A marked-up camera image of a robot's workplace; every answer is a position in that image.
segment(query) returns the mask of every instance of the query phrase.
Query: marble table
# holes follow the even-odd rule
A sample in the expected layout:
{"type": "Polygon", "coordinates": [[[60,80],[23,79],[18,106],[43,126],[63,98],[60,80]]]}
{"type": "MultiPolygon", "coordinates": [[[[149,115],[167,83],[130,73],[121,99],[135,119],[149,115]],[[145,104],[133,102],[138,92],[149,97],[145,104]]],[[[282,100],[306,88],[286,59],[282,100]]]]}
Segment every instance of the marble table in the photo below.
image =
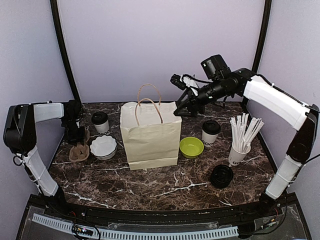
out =
{"type": "Polygon", "coordinates": [[[256,137],[251,152],[239,166],[232,167],[230,185],[217,189],[209,182],[213,168],[228,165],[232,133],[230,117],[243,109],[238,102],[226,107],[207,105],[206,112],[197,118],[183,117],[181,138],[201,138],[204,121],[214,119],[221,125],[214,146],[196,159],[179,153],[178,164],[145,170],[129,169],[120,132],[120,110],[123,103],[84,104],[81,125],[90,131],[89,144],[98,136],[91,116],[97,111],[109,116],[110,134],[118,141],[116,155],[110,160],[97,160],[90,155],[86,161],[71,163],[72,147],[63,141],[49,172],[63,188],[68,202],[85,206],[140,211],[181,211],[220,208],[256,202],[267,187],[274,171],[256,137]]]}

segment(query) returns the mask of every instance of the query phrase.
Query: paper bag handle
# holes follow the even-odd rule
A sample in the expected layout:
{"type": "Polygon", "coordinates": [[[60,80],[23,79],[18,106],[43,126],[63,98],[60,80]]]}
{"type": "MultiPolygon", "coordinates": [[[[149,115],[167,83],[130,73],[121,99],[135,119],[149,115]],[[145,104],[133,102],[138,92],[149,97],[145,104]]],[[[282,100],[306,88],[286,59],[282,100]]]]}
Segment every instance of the paper bag handle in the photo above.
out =
{"type": "Polygon", "coordinates": [[[140,87],[140,89],[139,89],[139,91],[138,91],[138,104],[139,104],[139,106],[140,106],[140,102],[139,102],[140,92],[141,92],[141,90],[144,88],[144,86],[152,86],[152,87],[156,90],[156,92],[157,92],[158,95],[159,95],[159,106],[160,106],[160,105],[161,105],[161,94],[160,94],[159,90],[156,88],[156,86],[153,85],[153,84],[151,84],[151,83],[143,84],[143,85],[140,87]]]}
{"type": "Polygon", "coordinates": [[[152,101],[151,99],[149,99],[149,98],[144,98],[144,99],[141,99],[140,101],[138,101],[138,103],[137,103],[136,106],[135,106],[134,114],[135,114],[135,120],[136,120],[136,123],[138,124],[138,126],[140,126],[140,123],[139,123],[138,116],[137,116],[137,108],[138,108],[138,105],[140,106],[140,103],[141,103],[142,101],[144,101],[144,100],[148,100],[148,101],[152,102],[152,104],[153,104],[154,107],[155,107],[155,110],[156,110],[157,113],[159,114],[159,117],[160,117],[160,119],[161,119],[161,123],[163,124],[164,121],[163,121],[163,119],[162,119],[161,113],[160,113],[157,105],[156,105],[156,104],[154,103],[154,101],[152,101]]]}

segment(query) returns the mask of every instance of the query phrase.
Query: coffee cup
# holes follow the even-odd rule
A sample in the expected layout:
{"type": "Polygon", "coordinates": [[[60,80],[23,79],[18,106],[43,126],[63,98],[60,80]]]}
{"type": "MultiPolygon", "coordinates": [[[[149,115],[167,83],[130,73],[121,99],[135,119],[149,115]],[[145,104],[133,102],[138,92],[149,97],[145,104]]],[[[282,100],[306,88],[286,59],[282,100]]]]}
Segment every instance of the coffee cup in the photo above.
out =
{"type": "Polygon", "coordinates": [[[100,134],[107,134],[109,131],[109,118],[103,111],[97,111],[92,115],[91,122],[96,131],[100,134]]]}
{"type": "Polygon", "coordinates": [[[208,120],[202,125],[202,142],[206,148],[213,146],[218,134],[221,132],[221,126],[217,121],[208,120]]]}

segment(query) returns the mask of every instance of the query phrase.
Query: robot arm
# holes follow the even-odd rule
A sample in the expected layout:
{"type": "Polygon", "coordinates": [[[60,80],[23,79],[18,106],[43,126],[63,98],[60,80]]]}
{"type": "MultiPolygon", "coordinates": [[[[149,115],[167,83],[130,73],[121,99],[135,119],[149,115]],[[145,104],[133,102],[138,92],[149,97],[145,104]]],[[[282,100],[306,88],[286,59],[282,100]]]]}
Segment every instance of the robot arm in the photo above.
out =
{"type": "Polygon", "coordinates": [[[310,107],[289,96],[263,76],[256,75],[246,68],[231,72],[220,55],[204,60],[201,65],[208,79],[213,82],[196,89],[197,95],[191,91],[190,84],[185,84],[185,78],[191,78],[194,81],[198,81],[197,79],[189,75],[171,77],[171,83],[185,90],[176,102],[177,109],[174,112],[176,116],[196,117],[198,112],[204,113],[206,104],[222,97],[238,94],[270,109],[297,130],[284,161],[260,197],[260,202],[270,205],[269,202],[280,197],[298,170],[310,157],[316,139],[319,108],[316,105],[310,107]]]}
{"type": "Polygon", "coordinates": [[[47,197],[56,195],[59,186],[52,179],[37,148],[36,123],[51,119],[61,119],[65,136],[70,144],[82,142],[84,127],[77,126],[81,104],[75,100],[67,103],[39,103],[11,106],[7,115],[3,140],[15,159],[19,159],[30,180],[40,193],[47,197]]]}

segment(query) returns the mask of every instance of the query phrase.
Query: green bowl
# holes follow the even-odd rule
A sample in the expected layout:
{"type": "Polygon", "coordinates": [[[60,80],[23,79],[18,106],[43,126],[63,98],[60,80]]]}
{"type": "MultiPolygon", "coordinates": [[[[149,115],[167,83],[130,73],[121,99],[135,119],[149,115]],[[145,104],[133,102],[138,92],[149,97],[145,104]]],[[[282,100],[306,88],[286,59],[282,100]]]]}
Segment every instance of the green bowl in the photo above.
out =
{"type": "Polygon", "coordinates": [[[181,140],[180,151],[187,159],[195,159],[204,151],[204,144],[196,137],[188,136],[181,140]]]}

